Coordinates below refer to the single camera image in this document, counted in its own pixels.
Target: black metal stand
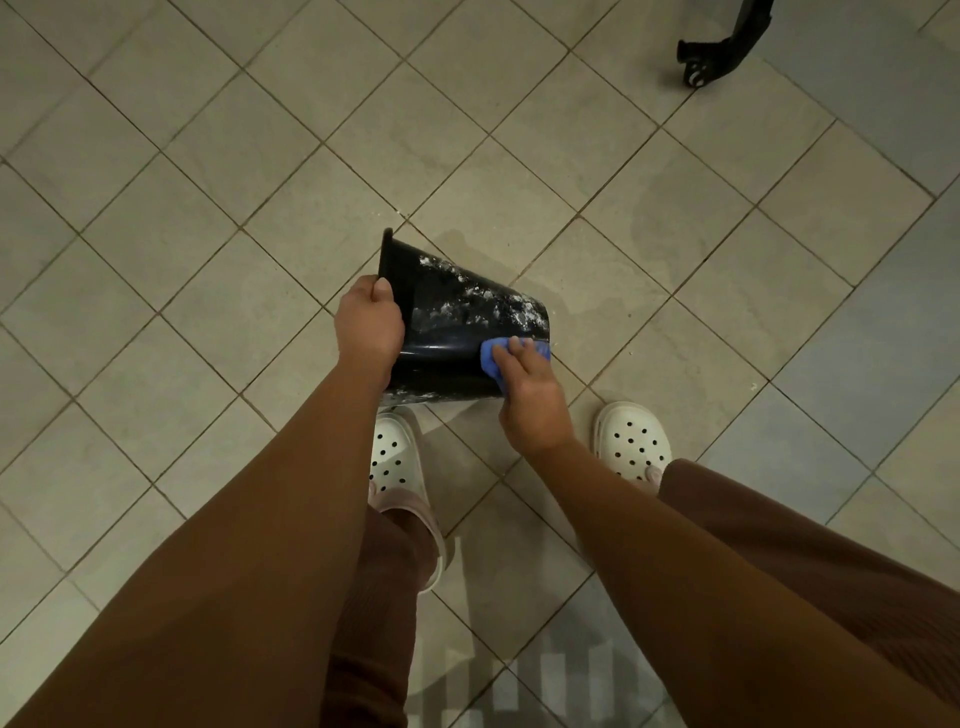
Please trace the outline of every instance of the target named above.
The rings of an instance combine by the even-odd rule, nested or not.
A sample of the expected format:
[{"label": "black metal stand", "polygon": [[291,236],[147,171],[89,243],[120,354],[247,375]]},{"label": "black metal stand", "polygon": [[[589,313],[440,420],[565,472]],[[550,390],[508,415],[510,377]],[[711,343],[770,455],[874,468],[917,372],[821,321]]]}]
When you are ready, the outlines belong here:
[{"label": "black metal stand", "polygon": [[770,27],[774,0],[743,0],[733,35],[718,43],[677,43],[677,61],[685,63],[684,83],[701,88],[733,71]]}]

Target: leg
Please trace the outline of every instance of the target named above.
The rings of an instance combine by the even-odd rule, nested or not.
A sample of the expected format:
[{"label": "leg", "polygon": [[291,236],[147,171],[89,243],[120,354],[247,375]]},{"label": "leg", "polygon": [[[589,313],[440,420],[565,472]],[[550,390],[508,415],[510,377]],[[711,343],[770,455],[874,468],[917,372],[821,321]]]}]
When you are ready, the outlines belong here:
[{"label": "leg", "polygon": [[406,726],[417,594],[436,564],[436,544],[419,518],[368,506],[357,571],[330,651],[321,725]]},{"label": "leg", "polygon": [[960,708],[960,594],[688,461],[660,499]]}]

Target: floor tile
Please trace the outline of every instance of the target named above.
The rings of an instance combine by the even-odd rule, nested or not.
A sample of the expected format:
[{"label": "floor tile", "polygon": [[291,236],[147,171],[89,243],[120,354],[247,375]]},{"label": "floor tile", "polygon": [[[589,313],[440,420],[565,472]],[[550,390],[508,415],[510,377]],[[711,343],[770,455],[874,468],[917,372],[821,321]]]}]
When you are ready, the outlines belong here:
[{"label": "floor tile", "polygon": [[877,469],[928,521],[960,546],[960,384],[954,384]]},{"label": "floor tile", "polygon": [[573,209],[487,139],[413,216],[458,265],[510,282],[573,217]]},{"label": "floor tile", "polygon": [[513,659],[583,584],[589,569],[504,485],[448,537],[453,559],[436,595],[503,660]]},{"label": "floor tile", "polygon": [[689,311],[668,302],[593,383],[654,412],[674,457],[698,458],[766,380]]},{"label": "floor tile", "polygon": [[760,207],[857,284],[929,204],[926,192],[837,122]]},{"label": "floor tile", "polygon": [[501,672],[453,725],[454,728],[562,728],[509,670]]},{"label": "floor tile", "polygon": [[[580,440],[588,448],[593,434],[593,418],[603,408],[603,402],[589,389],[570,404],[570,419]],[[553,498],[540,476],[526,460],[520,460],[503,479],[523,501],[537,511],[561,538],[574,548],[580,548],[577,534],[566,519],[560,504]]]},{"label": "floor tile", "polygon": [[319,150],[247,225],[280,265],[327,302],[401,218],[328,149]]},{"label": "floor tile", "polygon": [[960,548],[875,477],[834,516],[829,527],[952,589],[960,589]]},{"label": "floor tile", "polygon": [[761,372],[773,376],[850,290],[755,211],[677,298]]},{"label": "floor tile", "polygon": [[566,3],[516,0],[516,3],[572,48],[616,4],[616,0],[574,0]]},{"label": "floor tile", "polygon": [[97,610],[64,580],[0,644],[0,723],[13,717],[97,617]]},{"label": "floor tile", "polygon": [[81,239],[3,315],[3,325],[77,394],[150,321],[153,311]]},{"label": "floor tile", "polygon": [[960,173],[956,55],[880,10],[878,0],[779,0],[756,52],[940,194]]},{"label": "floor tile", "polygon": [[664,702],[650,720],[643,725],[644,728],[686,728],[680,710],[676,704],[669,700]]},{"label": "floor tile", "polygon": [[487,494],[496,475],[424,404],[397,407],[418,436],[430,505],[444,534]]},{"label": "floor tile", "polygon": [[583,214],[672,292],[749,211],[744,197],[660,131]]},{"label": "floor tile", "polygon": [[500,426],[503,400],[445,401],[430,409],[498,475],[520,458]]},{"label": "floor tile", "polygon": [[515,284],[550,314],[550,347],[590,381],[666,301],[666,292],[585,220],[574,220]]},{"label": "floor tile", "polygon": [[318,310],[286,271],[239,232],[163,315],[239,392]]},{"label": "floor tile", "polygon": [[392,206],[409,215],[485,136],[404,63],[329,145]]},{"label": "floor tile", "polygon": [[924,33],[939,40],[949,50],[960,53],[960,0],[950,0],[933,16]]},{"label": "floor tile", "polygon": [[73,235],[70,226],[28,184],[10,167],[0,166],[0,311]]},{"label": "floor tile", "polygon": [[433,594],[417,600],[417,642],[405,712],[411,726],[446,726],[503,663]]},{"label": "floor tile", "polygon": [[317,139],[240,74],[167,148],[167,157],[242,223],[316,148]]},{"label": "floor tile", "polygon": [[71,404],[0,475],[0,500],[69,569],[149,485]]},{"label": "floor tile", "polygon": [[494,136],[579,209],[655,129],[633,104],[570,55]]},{"label": "floor tile", "polygon": [[613,8],[574,52],[662,124],[690,95],[677,41],[719,40],[718,34],[688,3],[634,0]]},{"label": "floor tile", "polygon": [[871,467],[960,375],[958,229],[955,183],[777,377]]},{"label": "floor tile", "polygon": [[84,231],[84,239],[156,310],[236,231],[167,157],[157,155]]},{"label": "floor tile", "polygon": [[0,155],[5,155],[80,76],[9,6],[0,5]]},{"label": "floor tile", "polygon": [[11,0],[13,8],[70,61],[87,73],[157,0]]},{"label": "floor tile", "polygon": [[0,328],[0,470],[56,417],[68,397]]},{"label": "floor tile", "polygon": [[172,0],[231,58],[247,63],[304,0]]},{"label": "floor tile", "polygon": [[312,0],[263,50],[251,75],[320,138],[399,63],[335,0]]},{"label": "floor tile", "polygon": [[489,132],[563,57],[564,47],[508,0],[467,0],[410,62]]},{"label": "floor tile", "polygon": [[882,0],[887,6],[906,18],[910,25],[919,29],[933,17],[944,0]]},{"label": "floor tile", "polygon": [[236,70],[189,20],[161,3],[90,81],[163,148]]},{"label": "floor tile", "polygon": [[666,129],[752,202],[759,202],[832,121],[755,56],[702,89]]},{"label": "floor tile", "polygon": [[566,725],[640,726],[664,698],[595,574],[510,670]]},{"label": "floor tile", "polygon": [[183,516],[151,488],[86,554],[70,579],[98,609],[103,609],[181,523]]},{"label": "floor tile", "polygon": [[458,0],[344,0],[354,15],[401,56],[416,48],[457,4]]},{"label": "floor tile", "polygon": [[0,641],[57,586],[61,576],[50,557],[0,507]]},{"label": "floor tile", "polygon": [[870,472],[773,385],[747,406],[700,464],[825,523]]},{"label": "floor tile", "polygon": [[187,518],[242,471],[274,437],[263,418],[241,399],[187,448],[156,482]]},{"label": "floor tile", "polygon": [[86,388],[80,404],[157,478],[233,399],[230,388],[155,318]]},{"label": "floor tile", "polygon": [[322,310],[244,394],[271,425],[280,429],[330,373],[337,356],[333,317]]},{"label": "floor tile", "polygon": [[9,162],[80,230],[155,153],[107,99],[83,84],[23,140]]}]

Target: black bucket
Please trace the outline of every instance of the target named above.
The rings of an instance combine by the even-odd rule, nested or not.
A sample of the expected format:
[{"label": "black bucket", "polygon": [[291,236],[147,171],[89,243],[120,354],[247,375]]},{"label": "black bucket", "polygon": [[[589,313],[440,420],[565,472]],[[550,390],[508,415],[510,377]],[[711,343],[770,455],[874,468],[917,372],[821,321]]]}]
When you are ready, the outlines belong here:
[{"label": "black bucket", "polygon": [[480,344],[500,336],[549,342],[546,306],[383,232],[378,275],[390,282],[406,331],[384,406],[500,397],[480,368]]}]

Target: forearm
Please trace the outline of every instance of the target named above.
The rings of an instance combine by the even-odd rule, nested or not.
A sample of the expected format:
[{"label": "forearm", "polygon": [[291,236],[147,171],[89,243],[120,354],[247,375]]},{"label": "forearm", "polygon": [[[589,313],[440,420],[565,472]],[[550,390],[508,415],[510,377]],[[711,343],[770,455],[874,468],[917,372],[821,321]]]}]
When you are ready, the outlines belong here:
[{"label": "forearm", "polygon": [[[379,394],[370,377],[338,365],[140,567],[12,725],[65,716],[278,725],[315,715],[363,535]],[[238,692],[245,700],[229,699]],[[87,707],[79,715],[77,695]],[[158,698],[162,708],[151,704]],[[231,715],[239,705],[243,714]]]},{"label": "forearm", "polygon": [[531,458],[698,725],[954,725],[956,714],[582,445]]}]

